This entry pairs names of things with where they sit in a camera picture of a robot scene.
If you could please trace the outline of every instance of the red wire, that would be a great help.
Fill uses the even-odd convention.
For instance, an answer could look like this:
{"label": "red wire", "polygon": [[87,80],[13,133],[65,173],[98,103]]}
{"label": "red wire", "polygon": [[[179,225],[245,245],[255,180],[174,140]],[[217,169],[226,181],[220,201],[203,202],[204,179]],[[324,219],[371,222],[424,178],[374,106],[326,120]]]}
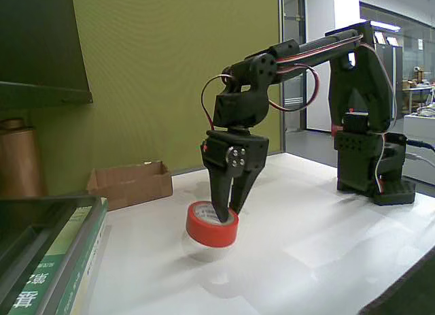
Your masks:
{"label": "red wire", "polygon": [[322,52],[326,52],[329,50],[334,50],[336,48],[339,48],[341,46],[347,45],[349,43],[355,43],[360,41],[363,38],[363,35],[359,35],[356,37],[350,37],[348,39],[344,39],[343,41],[339,41],[336,43],[332,43],[332,44],[328,44],[325,46],[322,46],[321,48],[316,48],[314,50],[311,50],[309,52],[304,52],[304,53],[299,53],[299,54],[295,54],[292,56],[288,56],[286,58],[281,58],[281,59],[277,59],[277,63],[287,63],[287,62],[291,62],[291,61],[297,61],[300,59],[304,59],[310,56],[314,56],[316,54],[322,53]]}
{"label": "red wire", "polygon": [[203,110],[204,110],[205,116],[207,117],[207,120],[209,121],[211,130],[215,130],[215,126],[213,124],[213,120],[211,119],[209,112],[205,108],[203,95],[201,95],[201,105],[203,106]]}
{"label": "red wire", "polygon": [[205,92],[205,89],[207,88],[207,86],[208,86],[212,81],[214,81],[215,79],[218,79],[218,78],[227,78],[227,79],[235,80],[235,78],[234,78],[232,75],[227,75],[227,74],[225,74],[225,73],[221,73],[220,75],[217,75],[217,76],[214,76],[214,77],[210,78],[210,79],[205,83],[205,85],[204,85],[204,87],[203,87],[203,90],[202,90],[202,92],[201,92],[201,105],[202,105],[202,107],[203,107],[203,110],[204,110],[205,116],[207,117],[207,120],[209,121],[209,124],[210,124],[210,128],[211,128],[211,130],[215,130],[215,126],[214,126],[214,124],[213,124],[213,120],[211,119],[209,112],[207,111],[207,109],[205,108],[205,105],[204,105],[204,92]]}
{"label": "red wire", "polygon": [[306,109],[310,104],[312,104],[312,102],[314,102],[314,100],[318,96],[319,89],[320,89],[320,77],[319,77],[319,74],[314,70],[314,68],[310,67],[309,65],[304,65],[302,63],[295,63],[291,67],[287,67],[287,68],[283,68],[283,69],[278,70],[277,73],[280,74],[280,75],[283,75],[285,73],[289,73],[289,72],[292,72],[292,71],[295,71],[295,70],[299,70],[299,69],[309,70],[313,74],[314,81],[315,81],[315,86],[314,86],[314,92],[311,95],[311,98],[308,100],[307,104],[305,104],[302,107],[298,107],[297,109],[287,109],[287,108],[282,107],[282,106],[272,102],[271,100],[269,100],[269,104],[272,107],[274,107],[275,109],[278,109],[278,110],[283,111],[283,112],[297,112],[297,111],[301,111],[301,110]]}

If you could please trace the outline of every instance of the ceiling light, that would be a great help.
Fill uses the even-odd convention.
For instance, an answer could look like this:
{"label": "ceiling light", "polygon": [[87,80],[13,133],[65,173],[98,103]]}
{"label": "ceiling light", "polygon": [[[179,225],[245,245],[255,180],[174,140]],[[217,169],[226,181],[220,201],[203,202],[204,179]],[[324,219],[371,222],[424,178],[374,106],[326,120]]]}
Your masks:
{"label": "ceiling light", "polygon": [[[361,20],[361,22],[366,22],[367,21],[365,19],[360,19],[360,20]],[[385,24],[385,23],[379,22],[379,21],[373,21],[373,20],[371,20],[370,24],[373,27],[384,28],[384,29],[388,29],[389,31],[399,31],[400,30],[399,26],[394,26],[392,24]]]}

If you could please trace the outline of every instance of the white wall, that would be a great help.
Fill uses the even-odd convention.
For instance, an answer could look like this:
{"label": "white wall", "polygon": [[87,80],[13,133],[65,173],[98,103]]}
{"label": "white wall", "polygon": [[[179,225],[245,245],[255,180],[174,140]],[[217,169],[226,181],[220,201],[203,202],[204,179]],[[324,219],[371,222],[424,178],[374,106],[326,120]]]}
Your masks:
{"label": "white wall", "polygon": [[[360,19],[359,0],[305,0],[305,16],[307,19],[307,42],[325,36],[333,29],[346,27]],[[316,71],[320,75],[320,91],[316,101],[307,109],[307,128],[323,131],[331,130],[328,93],[330,66],[329,63],[318,65]],[[314,80],[307,76],[307,99],[311,96]]]}
{"label": "white wall", "polygon": [[360,0],[435,26],[435,0]]}

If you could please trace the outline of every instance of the floor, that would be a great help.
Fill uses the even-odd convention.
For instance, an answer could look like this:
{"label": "floor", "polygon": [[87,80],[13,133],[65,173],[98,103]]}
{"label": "floor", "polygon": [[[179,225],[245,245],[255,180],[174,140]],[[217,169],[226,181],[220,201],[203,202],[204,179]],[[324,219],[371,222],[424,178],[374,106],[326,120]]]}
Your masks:
{"label": "floor", "polygon": [[[397,121],[393,132],[403,132],[403,119]],[[317,131],[293,131],[286,134],[286,152],[316,161],[331,167],[337,167],[337,151],[331,134]],[[435,197],[435,186],[412,180],[417,184],[417,192]]]}

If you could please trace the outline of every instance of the green wall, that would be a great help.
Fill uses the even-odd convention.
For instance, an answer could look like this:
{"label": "green wall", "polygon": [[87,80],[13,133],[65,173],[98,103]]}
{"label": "green wall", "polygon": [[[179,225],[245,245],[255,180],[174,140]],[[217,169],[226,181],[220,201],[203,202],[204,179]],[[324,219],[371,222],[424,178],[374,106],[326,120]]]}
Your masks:
{"label": "green wall", "polygon": [[[278,42],[277,0],[74,0],[92,105],[33,110],[50,193],[85,188],[93,167],[201,166],[205,81]],[[212,84],[213,111],[222,84]],[[272,87],[270,98],[278,101]],[[255,132],[280,148],[279,114]]]}

